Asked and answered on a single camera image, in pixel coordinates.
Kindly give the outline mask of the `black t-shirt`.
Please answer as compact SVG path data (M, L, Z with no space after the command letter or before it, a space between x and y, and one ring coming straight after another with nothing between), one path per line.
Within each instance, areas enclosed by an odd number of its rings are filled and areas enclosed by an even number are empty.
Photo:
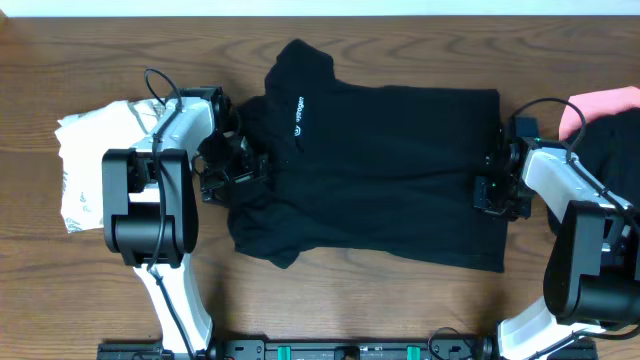
M281 268L330 247L503 271L507 224L473 205L499 138L496 90L348 84L295 40L238 112L270 165L229 189L238 252Z

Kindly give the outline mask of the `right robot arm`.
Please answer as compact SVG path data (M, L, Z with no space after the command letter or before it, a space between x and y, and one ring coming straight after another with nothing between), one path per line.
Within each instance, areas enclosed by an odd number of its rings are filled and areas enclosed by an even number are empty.
M539 196L558 222L543 295L471 347L474 359L594 359L585 339L639 333L638 210L580 163L570 145L540 138L514 115L477 176L473 205L507 221L527 218Z

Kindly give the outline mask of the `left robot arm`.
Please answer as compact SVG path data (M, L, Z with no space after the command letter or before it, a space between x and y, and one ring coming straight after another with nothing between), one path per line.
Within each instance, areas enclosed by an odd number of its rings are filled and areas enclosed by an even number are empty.
M260 181L268 156L251 148L219 86L181 88L161 100L148 135L102 158L104 238L145 285L161 325L156 343L104 343L100 359L214 359L214 321L199 293L192 252L196 201L224 204L229 189Z

